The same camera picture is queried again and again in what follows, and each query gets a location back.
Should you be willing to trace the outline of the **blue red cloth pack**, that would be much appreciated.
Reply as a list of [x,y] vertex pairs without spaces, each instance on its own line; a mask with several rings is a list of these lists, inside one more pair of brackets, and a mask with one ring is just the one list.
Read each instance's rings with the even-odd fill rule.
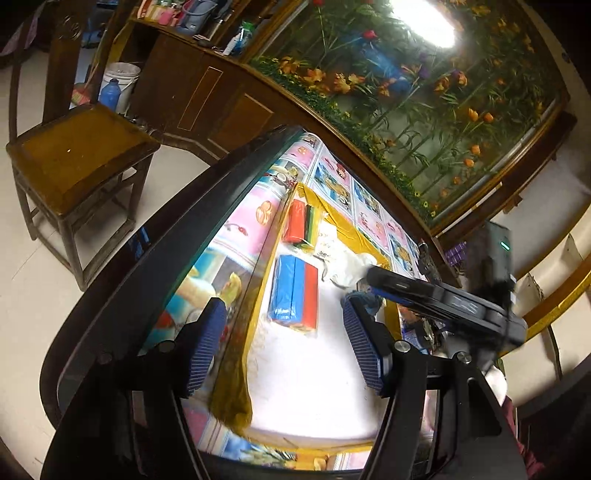
[[315,331],[318,299],[318,268],[294,255],[277,257],[267,317],[294,330]]

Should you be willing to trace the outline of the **blue cloth glove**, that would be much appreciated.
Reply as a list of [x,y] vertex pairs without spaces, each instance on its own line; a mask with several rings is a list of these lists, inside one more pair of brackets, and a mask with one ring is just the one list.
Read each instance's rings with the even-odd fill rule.
[[370,292],[359,291],[358,294],[363,308],[365,308],[370,316],[375,317],[383,307],[384,299]]

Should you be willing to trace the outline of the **white cotton pad bundle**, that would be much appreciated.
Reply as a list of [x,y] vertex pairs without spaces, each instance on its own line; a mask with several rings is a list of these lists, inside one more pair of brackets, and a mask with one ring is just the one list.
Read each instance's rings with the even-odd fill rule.
[[335,235],[319,234],[315,257],[324,263],[322,279],[336,287],[348,289],[367,276],[370,267],[378,265],[370,253],[355,253]]

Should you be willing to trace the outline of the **purple bottles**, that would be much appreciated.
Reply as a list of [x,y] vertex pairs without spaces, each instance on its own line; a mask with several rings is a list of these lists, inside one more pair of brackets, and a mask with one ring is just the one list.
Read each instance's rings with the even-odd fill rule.
[[450,266],[462,270],[465,267],[467,260],[467,242],[461,242],[445,253],[446,259]]

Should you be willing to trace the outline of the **yellow cardboard tray box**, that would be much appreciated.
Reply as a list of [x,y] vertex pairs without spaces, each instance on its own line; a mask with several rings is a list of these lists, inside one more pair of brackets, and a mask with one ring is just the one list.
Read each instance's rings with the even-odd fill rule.
[[[355,253],[370,253],[387,265],[353,224],[314,190],[298,184],[290,201],[303,200],[324,212],[320,234],[335,235]],[[342,321],[342,300],[356,289],[322,279],[315,249],[301,251],[270,233],[246,291],[246,304],[229,338],[209,411],[233,433],[253,442],[297,453],[334,454],[372,446],[386,402],[370,390]],[[267,317],[273,270],[280,255],[294,255],[318,268],[318,327],[294,330]]]

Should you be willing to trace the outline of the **colourful patterned tablecloth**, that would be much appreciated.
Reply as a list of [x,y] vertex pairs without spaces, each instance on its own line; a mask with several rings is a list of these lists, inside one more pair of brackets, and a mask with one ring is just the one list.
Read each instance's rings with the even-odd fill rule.
[[211,242],[192,263],[164,307],[147,345],[174,339],[181,328],[198,319],[207,302],[217,297],[226,306],[226,323],[204,384],[182,400],[184,420],[195,447],[208,454],[252,465],[290,470],[354,471],[365,466],[369,449],[334,454],[297,453],[253,442],[233,433],[212,416],[209,400],[246,291],[270,233],[280,230],[280,214],[290,210],[290,194],[304,184],[337,209],[398,274],[419,276],[419,250],[391,213],[360,184],[311,133],[297,136],[271,157],[270,168],[228,215]]

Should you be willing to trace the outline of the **flower mural picture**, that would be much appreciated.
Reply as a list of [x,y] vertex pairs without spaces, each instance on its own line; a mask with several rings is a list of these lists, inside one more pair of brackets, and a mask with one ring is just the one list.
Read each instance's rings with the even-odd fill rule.
[[516,1],[305,1],[252,66],[432,226],[521,159],[566,99]]

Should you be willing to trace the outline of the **wooden chair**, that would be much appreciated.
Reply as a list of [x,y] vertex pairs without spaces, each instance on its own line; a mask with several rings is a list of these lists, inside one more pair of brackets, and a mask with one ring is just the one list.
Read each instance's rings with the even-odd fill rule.
[[[16,194],[29,236],[40,241],[85,290],[98,269],[136,224],[136,212],[153,154],[160,144],[98,101],[109,52],[135,4],[115,8],[98,49],[88,103],[72,107],[76,67],[90,1],[62,1],[50,46],[42,121],[17,131],[22,56],[33,18],[22,23],[14,52],[8,101],[6,146]],[[120,191],[131,191],[122,225],[87,265],[75,234]]]

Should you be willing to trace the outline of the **white plastic bucket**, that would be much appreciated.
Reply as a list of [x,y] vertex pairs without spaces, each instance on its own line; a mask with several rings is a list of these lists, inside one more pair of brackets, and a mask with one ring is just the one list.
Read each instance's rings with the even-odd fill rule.
[[131,63],[113,62],[107,65],[99,89],[99,101],[102,102],[103,90],[107,89],[107,96],[114,100],[115,87],[118,88],[117,105],[107,102],[116,113],[124,114],[129,106],[131,92],[137,82],[141,69]]

